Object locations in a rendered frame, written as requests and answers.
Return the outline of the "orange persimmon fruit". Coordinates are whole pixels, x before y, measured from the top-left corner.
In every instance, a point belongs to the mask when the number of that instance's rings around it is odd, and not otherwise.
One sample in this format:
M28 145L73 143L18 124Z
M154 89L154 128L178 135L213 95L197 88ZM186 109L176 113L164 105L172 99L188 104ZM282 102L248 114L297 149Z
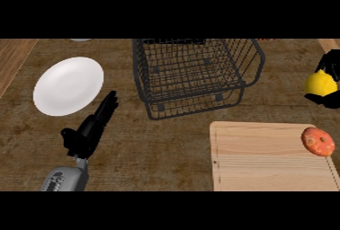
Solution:
M318 156L334 153L334 140L331 135L319 128L309 127L302 133L302 142L306 150Z

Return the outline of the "yellow lemon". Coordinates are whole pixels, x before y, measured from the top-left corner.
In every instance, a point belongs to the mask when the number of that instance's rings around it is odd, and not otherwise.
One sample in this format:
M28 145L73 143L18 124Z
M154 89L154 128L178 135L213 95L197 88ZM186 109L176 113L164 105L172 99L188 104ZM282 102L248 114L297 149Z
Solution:
M339 90L337 82L331 75L328 75L322 70L314 73L305 82L306 93L316 94L318 96L325 96Z

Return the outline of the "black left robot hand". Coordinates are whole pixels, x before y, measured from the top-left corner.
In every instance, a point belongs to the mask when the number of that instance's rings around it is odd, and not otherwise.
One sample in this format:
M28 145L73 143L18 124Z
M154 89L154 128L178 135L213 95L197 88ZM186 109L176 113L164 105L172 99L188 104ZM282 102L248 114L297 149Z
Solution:
M104 129L117 107L117 92L111 91L98 106L96 112L86 117L78 129L65 128L61 131L68 156L87 159L95 153Z

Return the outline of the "white plate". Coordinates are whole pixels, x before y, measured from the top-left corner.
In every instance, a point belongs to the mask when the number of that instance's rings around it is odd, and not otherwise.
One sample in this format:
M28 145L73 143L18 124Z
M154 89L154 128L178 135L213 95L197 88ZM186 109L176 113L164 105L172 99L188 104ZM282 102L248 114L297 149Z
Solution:
M34 89L33 103L47 116L67 116L95 100L104 85L104 69L89 57L59 61L42 74Z

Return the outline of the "pale wooden cutting board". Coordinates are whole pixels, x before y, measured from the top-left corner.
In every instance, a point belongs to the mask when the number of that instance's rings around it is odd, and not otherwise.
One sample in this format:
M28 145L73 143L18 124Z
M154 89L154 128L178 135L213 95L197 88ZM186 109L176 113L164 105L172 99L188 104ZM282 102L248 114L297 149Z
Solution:
M303 147L306 127L235 121L210 124L216 191L340 191L333 159Z

